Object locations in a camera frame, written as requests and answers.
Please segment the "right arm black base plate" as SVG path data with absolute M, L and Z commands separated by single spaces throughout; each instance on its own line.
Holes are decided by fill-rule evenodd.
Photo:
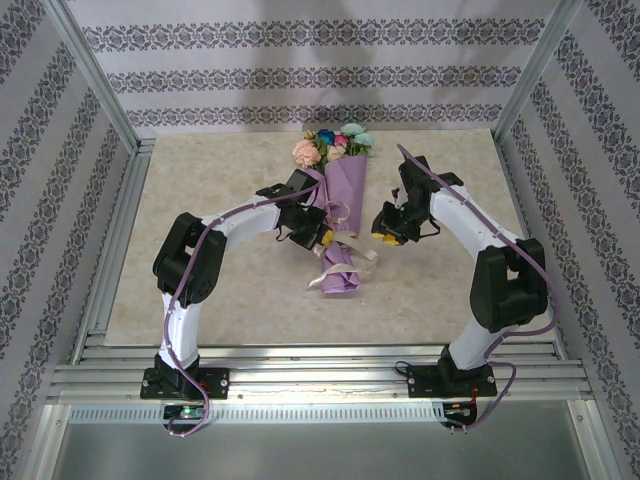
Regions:
M 459 370 L 446 362 L 407 368 L 410 398 L 491 398 L 497 395 L 493 369 Z

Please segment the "aluminium side rail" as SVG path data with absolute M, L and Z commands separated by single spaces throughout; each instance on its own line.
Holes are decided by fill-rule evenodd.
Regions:
M 81 362 L 90 337 L 106 335 L 155 143 L 155 138 L 143 139 L 128 161 L 70 352 L 70 365 Z
M 522 198 L 518 191 L 517 185 L 514 183 L 513 172 L 506 158 L 505 153 L 503 152 L 502 147 L 496 148 L 497 155 L 500 161 L 500 165 L 502 167 L 506 185 L 509 191 L 510 199 L 513 204 L 513 208 L 515 211 L 515 215 L 517 217 L 518 225 L 523 235 L 526 237 L 532 236 L 532 230 L 530 224 L 527 220 L 526 211 L 523 208 Z M 530 331 L 534 330 L 542 330 L 543 333 L 538 334 L 528 334 L 528 337 L 531 338 L 542 338 L 545 340 L 550 340 L 553 343 L 556 355 L 561 360 L 567 360 L 569 358 L 569 354 L 565 348 L 562 338 L 562 332 L 560 329 L 560 312 L 562 307 L 562 299 L 560 296 L 560 289 L 557 285 L 557 282 L 552 278 L 551 273 L 547 273 L 547 278 L 549 283 L 546 284 L 548 288 L 548 306 L 547 310 L 537 316 L 532 322 L 531 327 L 529 327 Z

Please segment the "cream printed ribbon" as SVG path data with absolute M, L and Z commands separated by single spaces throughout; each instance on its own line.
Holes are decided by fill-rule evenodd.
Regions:
M 325 224 L 333 231 L 333 240 L 325 247 L 321 258 L 321 273 L 312 279 L 308 289 L 320 289 L 323 294 L 353 293 L 361 288 L 362 277 L 372 273 L 378 265 L 379 255 L 367 247 L 358 233 L 339 229 L 351 217 L 350 207 L 342 201 L 315 200 L 313 206 L 327 214 Z

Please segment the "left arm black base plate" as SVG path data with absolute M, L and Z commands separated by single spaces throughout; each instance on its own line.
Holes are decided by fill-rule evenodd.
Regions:
M 230 385 L 230 371 L 227 368 L 199 368 L 188 371 L 194 381 L 206 392 L 210 399 L 226 399 Z M 157 368 L 144 371 L 140 387 L 141 399 L 200 401 L 202 392 L 178 370 L 161 372 Z

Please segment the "wide aluminium extrusion beam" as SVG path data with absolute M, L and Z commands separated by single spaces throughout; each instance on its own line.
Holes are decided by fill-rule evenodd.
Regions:
M 364 402 L 404 400 L 407 385 L 396 372 L 402 362 L 437 361 L 439 344 L 204 346 L 201 362 L 230 373 L 232 403 Z M 90 345 L 78 360 L 55 368 L 50 402 L 118 402 L 139 398 L 153 347 Z M 503 387 L 516 367 L 510 400 L 591 400 L 591 383 L 579 360 L 567 360 L 551 341 L 500 346 L 495 382 Z

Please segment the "peach fake flower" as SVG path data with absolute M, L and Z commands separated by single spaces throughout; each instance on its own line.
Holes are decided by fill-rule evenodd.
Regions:
M 312 131 L 307 131 L 304 139 L 295 145 L 292 155 L 300 167 L 314 168 L 319 166 L 322 155 L 316 146 L 315 140 L 316 134 Z

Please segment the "aluminium frame post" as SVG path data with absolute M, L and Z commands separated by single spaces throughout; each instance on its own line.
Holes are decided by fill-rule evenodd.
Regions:
M 80 25 L 74 18 L 67 0 L 40 0 L 51 17 L 56 30 L 73 55 L 84 78 L 104 108 L 127 151 L 135 154 L 140 139 L 131 124 L 125 109 L 118 100 L 107 75 L 100 66 Z
M 513 92 L 491 130 L 496 147 L 500 147 L 509 135 L 530 93 L 544 72 L 553 52 L 559 45 L 582 3 L 583 0 L 558 0 L 556 8 L 529 60 L 526 62 Z

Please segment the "brushed metal panel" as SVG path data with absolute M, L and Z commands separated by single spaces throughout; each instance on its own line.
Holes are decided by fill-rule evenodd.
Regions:
M 527 427 L 452 434 L 434 423 L 72 425 L 52 480 L 590 480 L 573 439 Z

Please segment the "purple and pink wrapping paper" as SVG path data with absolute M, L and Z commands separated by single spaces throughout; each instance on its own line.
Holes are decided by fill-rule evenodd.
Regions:
M 350 156 L 328 162 L 323 173 L 311 168 L 306 170 L 321 182 L 314 201 L 342 201 L 347 204 L 351 217 L 339 229 L 351 230 L 358 235 L 361 229 L 367 162 L 365 155 Z

